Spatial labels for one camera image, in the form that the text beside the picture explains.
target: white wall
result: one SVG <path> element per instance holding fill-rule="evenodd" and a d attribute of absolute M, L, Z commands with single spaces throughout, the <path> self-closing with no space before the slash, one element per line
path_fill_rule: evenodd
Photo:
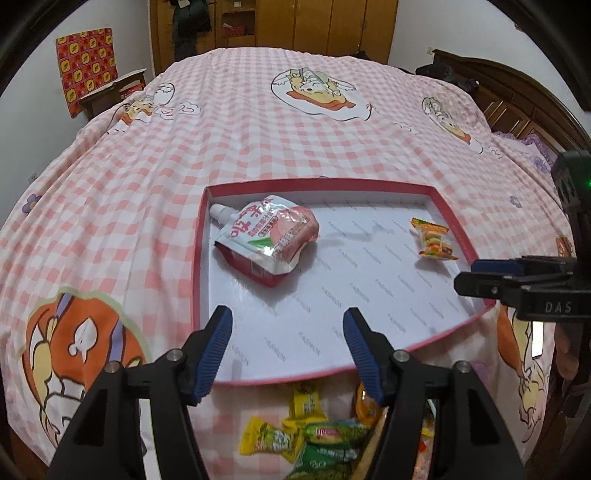
<path fill-rule="evenodd" d="M 0 225 L 27 188 L 27 179 L 56 158 L 85 125 L 70 118 L 57 63 L 57 37 L 111 27 L 119 75 L 148 69 L 153 77 L 147 0 L 89 0 L 29 56 L 0 97 Z"/>
<path fill-rule="evenodd" d="M 591 134 L 583 112 L 544 53 L 488 0 L 399 0 L 389 64 L 414 72 L 433 62 L 429 47 L 495 60 L 535 78 L 555 94 Z"/>

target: white spout cap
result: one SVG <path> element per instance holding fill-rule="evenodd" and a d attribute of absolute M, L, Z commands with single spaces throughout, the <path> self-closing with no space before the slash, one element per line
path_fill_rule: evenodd
<path fill-rule="evenodd" d="M 215 218 L 220 224 L 225 225 L 230 222 L 230 217 L 236 215 L 238 210 L 232 207 L 226 207 L 219 203 L 214 203 L 209 208 L 209 215 Z"/>

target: yellow and red wall decoration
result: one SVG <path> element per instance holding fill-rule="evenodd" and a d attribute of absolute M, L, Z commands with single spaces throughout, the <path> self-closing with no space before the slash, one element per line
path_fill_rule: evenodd
<path fill-rule="evenodd" d="M 113 31 L 99 28 L 60 37 L 56 49 L 61 86 L 74 118 L 82 111 L 81 97 L 117 78 Z"/>

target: shallow tray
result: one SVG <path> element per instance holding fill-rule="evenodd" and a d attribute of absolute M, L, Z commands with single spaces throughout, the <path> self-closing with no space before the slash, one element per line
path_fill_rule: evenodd
<path fill-rule="evenodd" d="M 320 237 L 295 271 L 266 288 L 233 270 L 213 247 L 220 227 L 212 203 L 240 209 L 277 194 L 310 208 Z M 458 261 L 418 256 L 411 218 L 447 225 Z M 464 230 L 437 190 L 382 180 L 286 179 L 221 184 L 205 190 L 193 268 L 195 328 L 218 304 L 234 329 L 217 382 L 262 384 L 354 368 L 343 313 L 359 307 L 395 348 L 412 350 L 475 320 L 492 305 L 459 297 L 453 279 L 476 259 Z"/>

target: barcode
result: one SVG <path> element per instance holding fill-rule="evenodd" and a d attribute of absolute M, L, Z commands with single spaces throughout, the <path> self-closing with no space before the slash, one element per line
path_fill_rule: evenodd
<path fill-rule="evenodd" d="M 251 273 L 255 274 L 257 277 L 264 278 L 265 270 L 260 266 L 251 261 Z"/>

